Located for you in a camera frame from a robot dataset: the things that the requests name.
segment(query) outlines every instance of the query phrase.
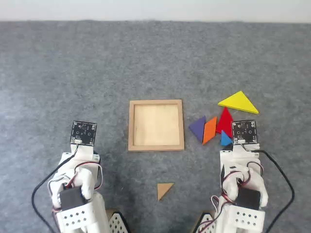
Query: yellow triangle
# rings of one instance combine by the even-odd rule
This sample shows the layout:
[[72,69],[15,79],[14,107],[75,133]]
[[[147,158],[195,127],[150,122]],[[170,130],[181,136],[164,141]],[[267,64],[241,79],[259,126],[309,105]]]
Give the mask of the yellow triangle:
[[228,97],[227,99],[224,99],[223,101],[219,102],[218,105],[254,114],[259,113],[255,106],[252,104],[252,102],[246,97],[246,95],[242,91],[239,91]]
[[174,183],[158,183],[157,184],[157,200],[161,200],[163,196],[170,190]]

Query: blue triangle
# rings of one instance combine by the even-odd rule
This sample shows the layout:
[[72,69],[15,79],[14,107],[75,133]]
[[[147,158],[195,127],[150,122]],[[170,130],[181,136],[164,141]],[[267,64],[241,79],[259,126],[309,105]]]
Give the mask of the blue triangle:
[[222,130],[222,140],[221,140],[221,145],[222,146],[227,146],[229,145],[230,143],[232,143],[232,140],[230,137],[228,137],[227,134],[225,134],[225,132]]
[[206,122],[206,117],[202,117],[198,119],[197,121],[193,122],[189,125],[189,129],[193,134],[196,136],[196,138],[202,143],[203,142],[203,134],[204,134],[204,125]]

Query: square wooden board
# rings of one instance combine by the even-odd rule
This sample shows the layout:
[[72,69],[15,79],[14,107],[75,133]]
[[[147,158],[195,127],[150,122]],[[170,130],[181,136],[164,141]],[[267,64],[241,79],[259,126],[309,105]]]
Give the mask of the square wooden board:
[[183,150],[182,100],[131,100],[128,150]]

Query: circuit board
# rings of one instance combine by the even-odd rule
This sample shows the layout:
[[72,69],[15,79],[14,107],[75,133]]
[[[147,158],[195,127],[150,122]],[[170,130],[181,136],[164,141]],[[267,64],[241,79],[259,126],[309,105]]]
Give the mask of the circuit board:
[[72,124],[70,143],[94,146],[97,123],[74,120]]
[[255,120],[238,120],[232,122],[233,144],[257,143],[257,130]]

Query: brown triangle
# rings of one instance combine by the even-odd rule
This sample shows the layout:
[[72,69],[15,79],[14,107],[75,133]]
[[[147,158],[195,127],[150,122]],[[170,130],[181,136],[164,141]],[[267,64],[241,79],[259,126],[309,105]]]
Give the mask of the brown triangle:
[[158,183],[157,184],[157,200],[161,200],[163,196],[170,190],[174,183]]

